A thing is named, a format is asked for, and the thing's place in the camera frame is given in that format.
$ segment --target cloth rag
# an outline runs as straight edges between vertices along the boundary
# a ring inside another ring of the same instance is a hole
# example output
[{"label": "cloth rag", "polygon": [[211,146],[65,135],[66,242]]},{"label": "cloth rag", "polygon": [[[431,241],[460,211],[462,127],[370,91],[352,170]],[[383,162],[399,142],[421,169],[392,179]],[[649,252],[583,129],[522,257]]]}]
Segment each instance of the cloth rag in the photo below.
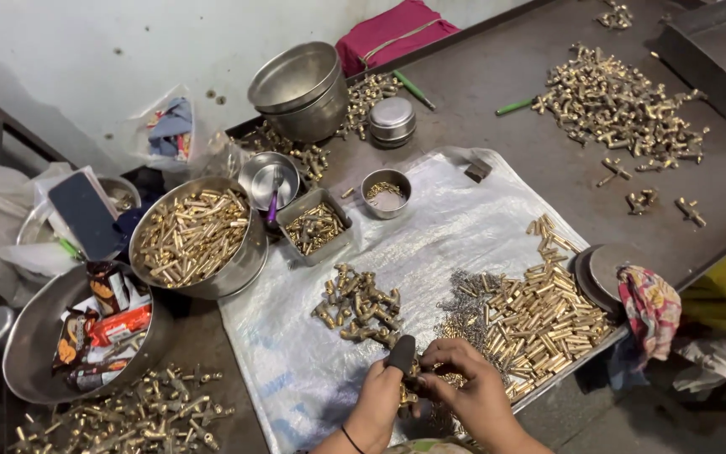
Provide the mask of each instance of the cloth rag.
[{"label": "cloth rag", "polygon": [[429,45],[459,28],[421,0],[405,0],[352,27],[335,49],[347,77]]},{"label": "cloth rag", "polygon": [[178,155],[177,137],[187,132],[192,132],[192,106],[186,98],[173,98],[147,137],[150,154],[175,158]]},{"label": "cloth rag", "polygon": [[620,300],[640,348],[638,370],[651,358],[665,361],[682,313],[679,294],[663,278],[643,267],[621,267],[618,280]]}]

